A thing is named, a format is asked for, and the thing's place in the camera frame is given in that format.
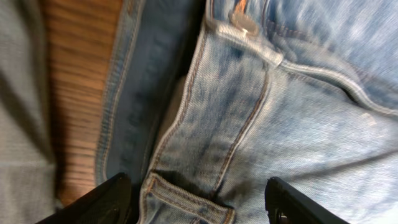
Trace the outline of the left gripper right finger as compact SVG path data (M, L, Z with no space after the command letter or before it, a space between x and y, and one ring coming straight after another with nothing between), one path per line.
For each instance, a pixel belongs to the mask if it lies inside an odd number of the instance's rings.
M279 177L267 181L264 199L270 224L348 224Z

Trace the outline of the blue denim jeans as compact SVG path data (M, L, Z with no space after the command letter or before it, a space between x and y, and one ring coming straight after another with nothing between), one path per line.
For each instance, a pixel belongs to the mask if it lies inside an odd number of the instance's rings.
M397 2L124 1L95 181L135 223L267 223L277 176L397 222Z

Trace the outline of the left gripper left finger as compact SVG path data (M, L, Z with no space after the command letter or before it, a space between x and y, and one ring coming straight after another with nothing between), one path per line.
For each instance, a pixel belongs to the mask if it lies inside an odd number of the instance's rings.
M131 181L118 173L37 224L123 224L130 216Z

